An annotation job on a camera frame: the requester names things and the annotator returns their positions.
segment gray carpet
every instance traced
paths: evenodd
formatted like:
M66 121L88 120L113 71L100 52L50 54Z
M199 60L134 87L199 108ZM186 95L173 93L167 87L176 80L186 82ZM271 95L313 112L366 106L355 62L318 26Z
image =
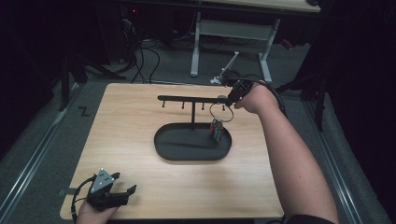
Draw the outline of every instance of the gray carpet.
M153 42L145 43L147 46L152 44ZM245 46L222 45L216 50L203 49L201 51L200 75L190 77L191 46L174 45L170 48L158 44L152 49L159 53L161 61L152 79L155 80L154 83L176 82L210 85L209 80L220 73L221 68L233 57L235 50L241 51L241 54L233 68L242 75L259 74L261 69L257 54L256 52L252 53L253 49L256 49L256 45L260 45L260 43L255 42ZM290 50L279 45L272 47L268 64L274 87L293 80L308 50L309 46ZM149 80L148 75L153 70L157 57L149 50L143 50L143 52L145 64L141 72L145 80ZM112 64L109 68L115 70L122 66ZM127 77L125 82L130 82L135 73L136 68L123 74ZM136 80L136 82L142 81L144 80L141 77ZM16 199L18 203L15 208L10 208L12 213L7 217L7 223L72 223L72 221L62 220L59 216L64 201L64 190L70 184L105 87L110 82L117 82L117 80L90 75L90 80L85 85L77 88L77 91L73 91L76 97L65 111L66 113L64 112L59 127L46 147L45 157L37 165L33 178L28 180L29 184L26 190L20 199ZM23 168L34 155L35 149L39 146L51 123L59 116L60 90L60 85L57 85L54 89L55 97L36 114L14 147L0 161L0 179L2 180L0 182L0 202L7 200L8 193L23 172ZM341 223L390 223L349 148L332 111L331 99L326 98L323 117L324 132L318 133L307 112L307 108L315 102L302 103L297 91L286 91L282 94L282 98L285 101L290 122L310 146L332 186ZM349 208L344 204L345 200L340 198L342 194L333 182L331 168L327 163L326 153L323 151L323 140L320 140L321 136L328 144L337 167L340 169L342 179L347 185L350 197L358 209L360 218L358 222L351 222L353 217L349 214ZM267 218L258 218L255 219L255 222L265 223L268 220Z

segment wooden table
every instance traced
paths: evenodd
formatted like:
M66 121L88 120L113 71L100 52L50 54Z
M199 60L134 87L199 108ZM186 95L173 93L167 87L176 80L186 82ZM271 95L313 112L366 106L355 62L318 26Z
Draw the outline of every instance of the wooden table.
M155 150L158 129L191 121L190 105L182 109L181 103L166 102L163 107L158 95L216 98L229 92L224 87L108 85L70 188L100 168L120 172L111 192L137 189L114 219L281 217L260 121L244 109L234 110L233 120L225 123L233 144L220 161L167 161ZM201 107L196 122L210 122L210 105ZM60 212L64 219L71 219L71 201L67 195Z

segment dark background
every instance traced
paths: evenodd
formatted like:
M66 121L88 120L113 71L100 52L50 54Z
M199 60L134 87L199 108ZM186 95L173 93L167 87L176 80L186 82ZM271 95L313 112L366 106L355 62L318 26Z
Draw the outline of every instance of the dark background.
M396 221L395 1L322 4L326 14L346 17L347 21L320 30L306 21L282 21L276 43L283 39L292 45L321 43L308 53L299 77L307 75L306 68L322 73L320 68L325 65L320 60L327 62L326 57L332 56L331 66L326 67L326 90L361 168ZM53 96L51 88L61 76L64 55L78 52L97 63L110 63L127 59L127 48L119 8L114 5L20 0L7 1L0 8L3 158L32 116ZM175 29L184 34L190 26L191 12L146 7L137 12L133 18L139 21L136 28L168 45L177 37Z

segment cord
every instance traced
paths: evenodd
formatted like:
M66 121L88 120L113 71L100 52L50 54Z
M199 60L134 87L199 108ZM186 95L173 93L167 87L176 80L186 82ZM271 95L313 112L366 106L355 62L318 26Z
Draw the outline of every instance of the cord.
M72 206L71 206L70 210L71 210L71 213L72 213L72 217L73 217L73 222L74 223L77 222L77 217L78 217L77 213L76 213L76 202L82 200L82 199L76 200L77 195L79 194L79 191L82 189L82 187L84 187L84 185L86 185L89 182L95 181L96 177L97 177L97 175L93 175L91 178L88 178L84 182L82 182L82 184L80 184L78 186L78 188L75 191L75 194L73 195Z
M152 84L151 83L152 75L154 74L155 70L157 70L158 66L160 65L161 57L156 51L154 51L152 49L145 49L145 50L149 50L149 51L153 52L155 55L157 55L157 58L158 58L157 64L155 65L154 69L152 70L152 72L149 74L149 77L148 77L148 83Z

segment black metal stand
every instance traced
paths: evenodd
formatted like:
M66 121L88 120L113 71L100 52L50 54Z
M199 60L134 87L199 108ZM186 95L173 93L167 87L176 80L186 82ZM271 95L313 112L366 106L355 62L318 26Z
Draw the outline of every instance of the black metal stand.
M154 136L154 145L158 154L169 161L217 161L230 151L232 138L227 129L223 129L221 139L215 140L209 133L210 123L196 123L196 103L224 104L226 98L201 98L184 96L158 96L158 100L186 102L191 105L191 123L170 123L163 125Z

